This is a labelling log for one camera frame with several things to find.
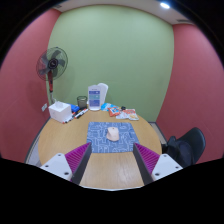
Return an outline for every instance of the cup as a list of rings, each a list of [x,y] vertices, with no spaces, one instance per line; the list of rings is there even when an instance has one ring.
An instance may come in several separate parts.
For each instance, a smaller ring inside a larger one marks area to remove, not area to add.
[[[87,108],[87,97],[86,96],[78,96],[77,103],[78,103],[80,110],[86,109]]]

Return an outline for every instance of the ceiling light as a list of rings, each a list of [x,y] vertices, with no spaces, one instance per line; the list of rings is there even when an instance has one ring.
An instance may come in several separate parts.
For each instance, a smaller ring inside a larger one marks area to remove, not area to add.
[[[170,8],[170,6],[167,5],[167,4],[165,4],[165,3],[160,3],[160,5],[161,5],[163,8],[165,8],[165,9],[169,9],[169,8]]]

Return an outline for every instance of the pink wall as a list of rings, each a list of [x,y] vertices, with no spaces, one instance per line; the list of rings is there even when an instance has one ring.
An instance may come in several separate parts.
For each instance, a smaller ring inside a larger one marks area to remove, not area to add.
[[[174,61],[169,87],[157,118],[167,140],[193,127],[206,148],[198,163],[224,152],[224,71],[213,47],[193,25],[174,25]]]
[[[0,153],[2,158],[24,162],[28,150],[49,118],[46,82],[36,63],[47,50],[60,12],[51,9],[33,21],[9,50],[0,73]]]

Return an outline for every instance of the floor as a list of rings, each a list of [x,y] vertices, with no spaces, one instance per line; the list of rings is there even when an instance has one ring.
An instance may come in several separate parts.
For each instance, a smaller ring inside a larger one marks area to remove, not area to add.
[[[165,144],[166,139],[163,137],[163,134],[160,132],[160,129],[158,128],[157,124],[155,122],[149,122],[149,124],[154,128],[154,130],[158,134],[161,144]],[[38,141],[39,141],[39,136],[35,140],[33,147],[30,150],[30,154],[27,158],[26,163],[33,166],[41,167],[42,164],[40,163],[39,154],[38,154]]]

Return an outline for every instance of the black chair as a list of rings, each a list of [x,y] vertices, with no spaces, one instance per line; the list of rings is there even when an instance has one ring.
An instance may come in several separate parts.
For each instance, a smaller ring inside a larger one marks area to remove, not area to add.
[[[192,128],[182,137],[171,136],[162,145],[162,153],[167,153],[183,168],[195,164],[205,149],[205,137],[198,128]]]

